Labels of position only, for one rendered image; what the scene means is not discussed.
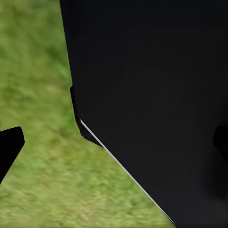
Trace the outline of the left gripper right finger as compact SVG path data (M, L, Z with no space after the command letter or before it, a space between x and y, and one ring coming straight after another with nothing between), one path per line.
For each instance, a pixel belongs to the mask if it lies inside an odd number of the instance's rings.
M228 165L228 128L218 126L214 133L213 143Z

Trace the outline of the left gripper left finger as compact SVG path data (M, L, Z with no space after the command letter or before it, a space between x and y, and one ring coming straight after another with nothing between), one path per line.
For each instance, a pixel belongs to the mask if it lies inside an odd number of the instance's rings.
M0 184L25 144L20 126L0 132Z

